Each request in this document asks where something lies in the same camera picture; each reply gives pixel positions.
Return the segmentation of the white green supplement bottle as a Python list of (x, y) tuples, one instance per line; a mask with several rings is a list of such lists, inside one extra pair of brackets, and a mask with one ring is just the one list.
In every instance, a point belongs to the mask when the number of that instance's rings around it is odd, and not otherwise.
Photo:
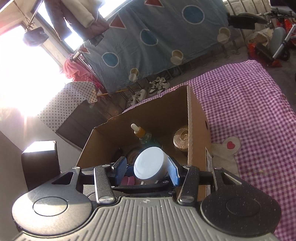
[(149, 147), (136, 158), (133, 172), (139, 180), (154, 183), (165, 177), (168, 171), (169, 156), (159, 147)]

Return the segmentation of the gold lidded black jar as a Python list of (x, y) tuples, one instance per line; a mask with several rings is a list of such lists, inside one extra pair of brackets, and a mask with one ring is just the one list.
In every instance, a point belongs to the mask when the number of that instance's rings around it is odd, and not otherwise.
[(189, 144), (189, 128), (187, 125), (179, 128), (173, 136), (174, 146), (182, 152), (188, 151)]

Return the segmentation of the green dropper bottle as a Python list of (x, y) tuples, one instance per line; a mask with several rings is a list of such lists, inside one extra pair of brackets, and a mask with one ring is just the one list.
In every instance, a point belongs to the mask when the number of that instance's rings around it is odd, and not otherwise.
[(137, 126), (135, 123), (132, 123), (130, 127), (133, 130), (133, 133), (138, 137), (142, 145), (147, 145), (152, 140), (151, 133), (146, 132), (142, 127)]

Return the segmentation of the black tape roll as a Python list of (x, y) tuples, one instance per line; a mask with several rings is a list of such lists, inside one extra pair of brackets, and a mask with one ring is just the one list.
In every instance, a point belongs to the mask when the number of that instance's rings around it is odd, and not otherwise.
[(142, 152), (141, 147), (134, 147), (132, 148), (127, 154), (126, 159), (127, 163), (130, 165), (133, 165), (135, 163), (135, 160), (137, 159), (138, 155)]

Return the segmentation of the polka dot cloth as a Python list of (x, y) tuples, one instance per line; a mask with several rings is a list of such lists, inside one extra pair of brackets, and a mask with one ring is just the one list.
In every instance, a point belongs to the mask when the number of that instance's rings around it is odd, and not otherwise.
[(95, 85), (91, 82), (70, 82), (38, 114), (48, 128), (56, 132), (74, 110), (84, 101), (98, 101)]

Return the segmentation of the open cardboard box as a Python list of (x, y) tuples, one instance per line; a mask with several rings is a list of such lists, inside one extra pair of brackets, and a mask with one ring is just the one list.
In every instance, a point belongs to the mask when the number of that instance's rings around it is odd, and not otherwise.
[[(95, 127), (80, 155), (77, 166), (85, 169), (115, 162), (119, 151), (127, 155), (140, 147), (131, 124), (152, 134), (163, 151), (181, 165), (207, 170), (207, 153), (211, 152), (210, 125), (193, 89), (183, 85), (140, 104), (106, 123)], [(182, 126), (188, 126), (188, 151), (173, 144), (173, 136)]]

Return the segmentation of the dark cabinet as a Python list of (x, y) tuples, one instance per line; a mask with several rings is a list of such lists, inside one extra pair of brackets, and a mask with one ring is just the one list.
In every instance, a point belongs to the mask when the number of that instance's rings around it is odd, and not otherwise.
[(107, 103), (99, 100), (88, 103), (86, 100), (79, 104), (66, 118), (56, 133), (72, 145), (84, 148), (92, 130), (107, 121)]

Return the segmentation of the white sneaker pair left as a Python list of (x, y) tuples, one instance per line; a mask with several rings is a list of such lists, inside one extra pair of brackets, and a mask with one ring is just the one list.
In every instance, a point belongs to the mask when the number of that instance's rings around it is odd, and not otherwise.
[(145, 89), (141, 89), (140, 91), (137, 91), (134, 95), (132, 95), (129, 100), (128, 100), (128, 104), (130, 106), (133, 106), (141, 101), (143, 101), (144, 99), (146, 99), (147, 97), (147, 91)]

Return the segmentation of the purple checkered tablecloth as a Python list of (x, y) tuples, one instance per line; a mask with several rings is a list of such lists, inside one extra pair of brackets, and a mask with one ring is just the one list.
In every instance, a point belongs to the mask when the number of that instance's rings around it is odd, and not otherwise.
[(211, 140), (238, 140), (240, 178), (281, 207), (275, 235), (295, 240), (295, 112), (256, 61), (227, 64), (186, 81), (210, 123)]

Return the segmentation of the pink hanging clothes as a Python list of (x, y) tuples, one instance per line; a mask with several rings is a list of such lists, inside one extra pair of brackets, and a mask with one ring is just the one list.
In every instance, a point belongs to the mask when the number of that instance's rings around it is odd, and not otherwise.
[(97, 90), (107, 93), (100, 80), (85, 68), (79, 60), (73, 60), (72, 57), (73, 54), (70, 54), (63, 64), (63, 73), (67, 78), (78, 82), (92, 82)]

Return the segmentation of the white brown sneaker pair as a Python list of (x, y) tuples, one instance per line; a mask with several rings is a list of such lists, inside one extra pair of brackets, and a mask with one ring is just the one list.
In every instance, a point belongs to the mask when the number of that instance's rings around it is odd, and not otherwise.
[(170, 83), (164, 77), (159, 76), (155, 80), (150, 81), (149, 84), (151, 85), (149, 90), (150, 96), (160, 94), (170, 88)]

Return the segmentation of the blue patterned hanging blanket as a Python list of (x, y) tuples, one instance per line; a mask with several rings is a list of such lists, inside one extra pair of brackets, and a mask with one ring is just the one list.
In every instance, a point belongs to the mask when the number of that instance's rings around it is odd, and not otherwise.
[(130, 1), (108, 19), (98, 45), (83, 56), (113, 93), (237, 39), (222, 1)]

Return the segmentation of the dark hanging jacket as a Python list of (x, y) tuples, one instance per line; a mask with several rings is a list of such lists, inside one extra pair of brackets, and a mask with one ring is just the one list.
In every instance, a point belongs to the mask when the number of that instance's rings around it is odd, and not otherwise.
[(71, 35), (72, 28), (83, 41), (92, 41), (109, 29), (100, 15), (103, 1), (44, 1), (46, 11), (61, 41)]

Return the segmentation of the black cushioned leg rest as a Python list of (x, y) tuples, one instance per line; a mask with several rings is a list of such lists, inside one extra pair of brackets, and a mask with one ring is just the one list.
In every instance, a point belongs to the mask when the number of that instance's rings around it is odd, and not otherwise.
[(242, 12), (238, 15), (227, 13), (228, 25), (236, 29), (255, 30), (256, 24), (266, 25), (267, 20), (259, 15)]

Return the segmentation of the black wheelchair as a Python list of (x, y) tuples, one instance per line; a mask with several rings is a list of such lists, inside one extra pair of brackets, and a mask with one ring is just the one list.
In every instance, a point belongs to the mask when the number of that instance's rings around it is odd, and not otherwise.
[(295, 24), (286, 29), (285, 19), (295, 17), (295, 1), (270, 1), (270, 17), (277, 18), (279, 25), (274, 28), (269, 46), (256, 44), (255, 58), (264, 66), (279, 67), (279, 61), (290, 59), (291, 39), (295, 37)]

